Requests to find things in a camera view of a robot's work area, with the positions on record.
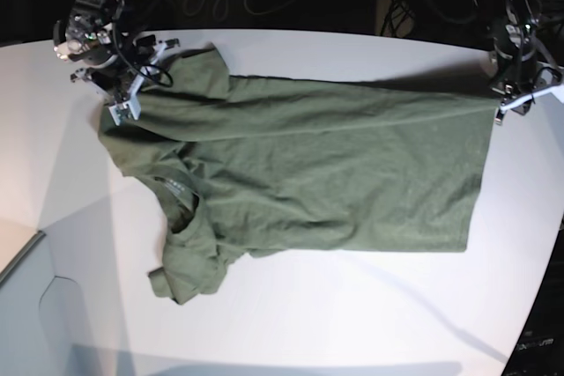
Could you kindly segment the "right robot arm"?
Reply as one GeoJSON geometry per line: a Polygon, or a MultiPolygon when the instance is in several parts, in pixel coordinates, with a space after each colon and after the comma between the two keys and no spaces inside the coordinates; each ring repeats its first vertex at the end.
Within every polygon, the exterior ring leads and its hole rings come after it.
{"type": "Polygon", "coordinates": [[[81,67],[70,81],[82,81],[125,108],[143,85],[170,88],[173,77],[160,65],[175,41],[144,36],[163,0],[74,0],[69,16],[56,22],[56,56],[81,67]]]}

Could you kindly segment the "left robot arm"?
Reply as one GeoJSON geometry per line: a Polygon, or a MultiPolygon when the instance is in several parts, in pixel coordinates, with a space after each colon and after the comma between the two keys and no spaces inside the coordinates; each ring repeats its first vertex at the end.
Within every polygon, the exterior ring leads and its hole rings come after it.
{"type": "Polygon", "coordinates": [[[546,95],[563,99],[563,68],[538,33],[548,26],[541,0],[473,0],[490,14],[496,72],[489,87],[500,95],[495,122],[507,113],[526,115],[546,95]]]}

